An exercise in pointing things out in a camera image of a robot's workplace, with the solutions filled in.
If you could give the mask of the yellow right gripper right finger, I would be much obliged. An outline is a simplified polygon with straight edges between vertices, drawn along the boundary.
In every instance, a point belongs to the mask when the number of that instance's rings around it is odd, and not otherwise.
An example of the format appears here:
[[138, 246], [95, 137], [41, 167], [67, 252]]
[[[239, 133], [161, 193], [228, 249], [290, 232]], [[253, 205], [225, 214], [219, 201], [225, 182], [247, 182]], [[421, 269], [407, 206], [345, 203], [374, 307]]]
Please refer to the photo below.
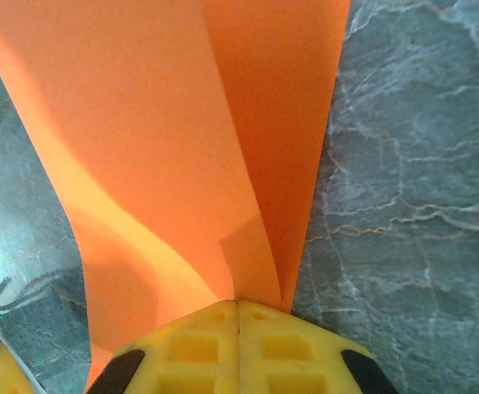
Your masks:
[[396, 393], [363, 346], [279, 310], [239, 302], [241, 393]]

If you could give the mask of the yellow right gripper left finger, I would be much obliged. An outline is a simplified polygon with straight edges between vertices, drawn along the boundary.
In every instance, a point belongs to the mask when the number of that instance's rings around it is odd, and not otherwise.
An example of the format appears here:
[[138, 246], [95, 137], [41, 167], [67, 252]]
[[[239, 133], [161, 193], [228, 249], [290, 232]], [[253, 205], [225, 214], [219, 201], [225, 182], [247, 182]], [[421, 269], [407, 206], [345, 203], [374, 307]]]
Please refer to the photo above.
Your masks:
[[224, 300], [121, 348], [89, 393], [238, 393], [239, 306]]

